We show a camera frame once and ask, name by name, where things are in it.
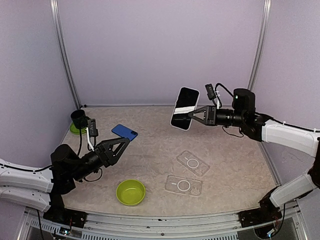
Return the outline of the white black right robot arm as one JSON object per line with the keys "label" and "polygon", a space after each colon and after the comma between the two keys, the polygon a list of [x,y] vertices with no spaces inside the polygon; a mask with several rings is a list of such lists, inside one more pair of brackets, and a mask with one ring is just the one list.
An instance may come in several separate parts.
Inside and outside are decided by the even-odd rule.
{"label": "white black right robot arm", "polygon": [[255,94],[244,88],[233,91],[232,108],[206,105],[188,112],[188,116],[206,126],[238,127],[240,133],[264,147],[278,145],[290,154],[308,155],[312,165],[299,176],[270,190],[252,210],[239,212],[241,224],[251,226],[282,218],[285,204],[303,198],[320,187],[320,131],[288,124],[256,111]]}

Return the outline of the black smartphone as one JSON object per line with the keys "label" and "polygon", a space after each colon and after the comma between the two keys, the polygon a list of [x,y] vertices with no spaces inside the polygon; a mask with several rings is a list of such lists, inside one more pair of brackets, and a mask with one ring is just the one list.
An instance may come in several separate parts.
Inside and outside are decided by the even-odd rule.
{"label": "black smartphone", "polygon": [[170,125],[174,128],[189,130],[192,118],[189,113],[197,108],[200,92],[197,89],[181,87],[175,101],[174,109],[170,119]]}

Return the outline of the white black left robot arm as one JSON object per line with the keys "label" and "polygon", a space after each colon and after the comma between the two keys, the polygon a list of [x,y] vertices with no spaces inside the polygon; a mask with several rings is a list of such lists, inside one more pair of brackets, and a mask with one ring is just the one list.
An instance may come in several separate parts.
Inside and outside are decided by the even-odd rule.
{"label": "white black left robot arm", "polygon": [[0,199],[43,212],[45,219],[68,224],[85,217],[65,207],[62,196],[101,167],[115,165],[129,145],[127,138],[103,140],[79,157],[69,145],[58,146],[51,165],[29,167],[0,161]]}

